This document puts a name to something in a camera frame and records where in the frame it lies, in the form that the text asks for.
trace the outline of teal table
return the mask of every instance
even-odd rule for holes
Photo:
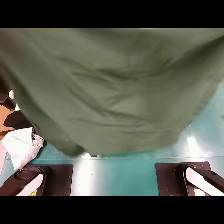
[[[74,164],[71,195],[159,195],[155,163],[209,161],[224,177],[224,83],[174,145],[120,155],[69,158],[47,144],[33,164]],[[14,172],[7,155],[0,186]]]

